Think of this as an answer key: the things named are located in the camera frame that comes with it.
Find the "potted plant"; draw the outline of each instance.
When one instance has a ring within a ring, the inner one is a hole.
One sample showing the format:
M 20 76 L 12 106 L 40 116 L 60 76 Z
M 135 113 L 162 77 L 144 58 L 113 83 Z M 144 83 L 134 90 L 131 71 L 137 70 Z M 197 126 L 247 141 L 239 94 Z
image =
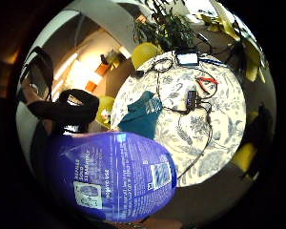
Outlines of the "potted plant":
M 136 42 L 151 42 L 160 46 L 164 52 L 177 48 L 194 48 L 196 33 L 186 16 L 173 13 L 173 7 L 169 10 L 166 0 L 153 0 L 152 6 L 148 0 L 139 0 L 147 5 L 153 12 L 153 21 L 139 21 L 134 23 L 133 39 Z

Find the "strap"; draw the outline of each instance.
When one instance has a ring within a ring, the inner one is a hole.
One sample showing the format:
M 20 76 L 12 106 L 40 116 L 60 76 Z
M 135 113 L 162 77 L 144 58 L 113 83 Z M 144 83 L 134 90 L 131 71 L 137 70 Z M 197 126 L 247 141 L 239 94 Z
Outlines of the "strap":
M 25 70 L 20 76 L 20 83 L 22 83 L 24 78 L 27 76 L 32 66 L 37 66 L 40 72 L 42 73 L 42 77 L 49 90 L 49 93 L 46 99 L 49 98 L 51 101 L 51 86 L 52 86 L 52 81 L 53 81 L 53 65 L 52 65 L 51 57 L 44 50 L 42 50 L 39 46 L 36 46 L 32 51 L 30 51 L 25 62 L 28 61 L 29 57 L 34 52 L 36 52 L 37 55 L 30 61 L 30 63 L 24 66 Z

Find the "small black device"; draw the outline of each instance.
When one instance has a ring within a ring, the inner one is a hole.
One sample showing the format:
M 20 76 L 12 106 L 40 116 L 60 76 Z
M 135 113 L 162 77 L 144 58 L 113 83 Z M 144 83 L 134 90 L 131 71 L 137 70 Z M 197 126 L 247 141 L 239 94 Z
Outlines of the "small black device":
M 199 59 L 196 50 L 177 50 L 175 51 L 177 65 L 184 67 L 194 67 L 199 65 Z
M 188 91 L 188 98 L 186 104 L 187 111 L 193 111 L 195 109 L 197 97 L 197 91 Z

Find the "white tablecloth with blue flowers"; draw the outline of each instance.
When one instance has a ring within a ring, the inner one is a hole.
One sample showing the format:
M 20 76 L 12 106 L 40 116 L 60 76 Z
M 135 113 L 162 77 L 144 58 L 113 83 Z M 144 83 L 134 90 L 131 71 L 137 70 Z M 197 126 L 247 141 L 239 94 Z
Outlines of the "white tablecloth with blue flowers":
M 224 64 L 205 54 L 194 68 L 184 68 L 176 64 L 174 52 L 165 52 L 145 62 L 138 70 L 148 70 L 154 61 L 170 58 L 173 67 L 158 75 L 155 71 L 142 78 L 128 77 L 122 85 L 112 107 L 112 129 L 128 113 L 128 105 L 134 103 L 145 91 L 157 96 L 163 106 L 186 110 L 188 90 L 197 90 L 199 96 L 206 97 L 197 83 L 199 77 L 210 77 L 217 82 L 215 94 L 203 101 L 206 109 L 194 109 L 189 114 L 179 114 L 162 110 L 155 126 L 154 140 L 162 144 L 172 155 L 177 171 L 178 186 L 198 184 L 220 171 L 232 158 L 243 136 L 246 124 L 246 104 L 242 89 L 233 72 Z M 215 84 L 205 84 L 213 90 Z M 211 125 L 206 121 L 206 110 L 212 106 Z M 194 164 L 183 176 L 191 164 Z

